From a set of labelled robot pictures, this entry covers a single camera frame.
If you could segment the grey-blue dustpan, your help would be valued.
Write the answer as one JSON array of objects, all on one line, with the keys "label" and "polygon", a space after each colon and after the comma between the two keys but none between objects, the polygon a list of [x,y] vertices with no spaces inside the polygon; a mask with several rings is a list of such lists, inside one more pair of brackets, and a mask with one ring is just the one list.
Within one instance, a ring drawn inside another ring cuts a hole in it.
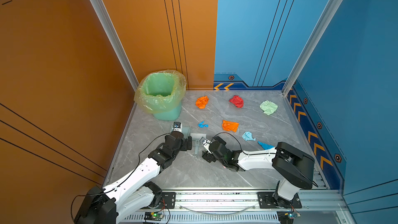
[{"label": "grey-blue dustpan", "polygon": [[184,135],[184,138],[186,139],[190,135],[190,127],[182,125],[180,129],[181,133]]}]

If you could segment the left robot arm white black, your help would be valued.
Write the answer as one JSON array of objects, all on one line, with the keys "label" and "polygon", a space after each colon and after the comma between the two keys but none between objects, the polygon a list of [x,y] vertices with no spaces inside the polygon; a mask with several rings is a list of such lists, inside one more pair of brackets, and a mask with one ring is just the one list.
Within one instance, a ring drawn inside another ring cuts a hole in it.
[{"label": "left robot arm white black", "polygon": [[75,224],[118,224],[129,214],[160,204],[162,189],[151,180],[170,167],[181,151],[192,149],[192,137],[180,131],[164,134],[165,141],[131,172],[103,188],[95,186],[83,196]]}]

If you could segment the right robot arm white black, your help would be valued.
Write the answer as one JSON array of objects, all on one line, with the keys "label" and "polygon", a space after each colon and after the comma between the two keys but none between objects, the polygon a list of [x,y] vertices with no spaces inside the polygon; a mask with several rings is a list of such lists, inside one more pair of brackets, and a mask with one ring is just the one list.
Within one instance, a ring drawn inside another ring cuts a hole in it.
[{"label": "right robot arm white black", "polygon": [[200,143],[206,149],[202,158],[209,163],[219,161],[233,172],[273,169],[283,176],[274,193],[258,194],[261,208],[300,208],[298,192],[318,186],[313,180],[314,158],[288,143],[279,142],[264,151],[231,151],[218,136],[212,140],[201,138]]}]

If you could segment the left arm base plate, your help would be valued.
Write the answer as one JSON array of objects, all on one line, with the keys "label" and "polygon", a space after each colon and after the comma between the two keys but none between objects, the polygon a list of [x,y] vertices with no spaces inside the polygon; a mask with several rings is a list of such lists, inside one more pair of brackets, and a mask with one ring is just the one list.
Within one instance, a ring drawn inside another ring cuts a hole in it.
[{"label": "left arm base plate", "polygon": [[156,194],[147,208],[167,208],[174,209],[176,203],[176,192],[163,192]]}]

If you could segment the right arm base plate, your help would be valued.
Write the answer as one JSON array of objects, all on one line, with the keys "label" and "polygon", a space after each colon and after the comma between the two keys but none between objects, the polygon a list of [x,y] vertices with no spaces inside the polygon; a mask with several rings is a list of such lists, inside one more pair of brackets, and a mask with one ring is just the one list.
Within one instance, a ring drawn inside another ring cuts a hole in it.
[{"label": "right arm base plate", "polygon": [[276,197],[275,194],[276,194],[275,192],[270,192],[270,191],[258,192],[257,197],[260,208],[261,209],[266,209],[266,208],[288,209],[292,207],[295,209],[302,208],[301,199],[299,198],[298,194],[295,194],[293,199],[290,201],[282,197]]}]

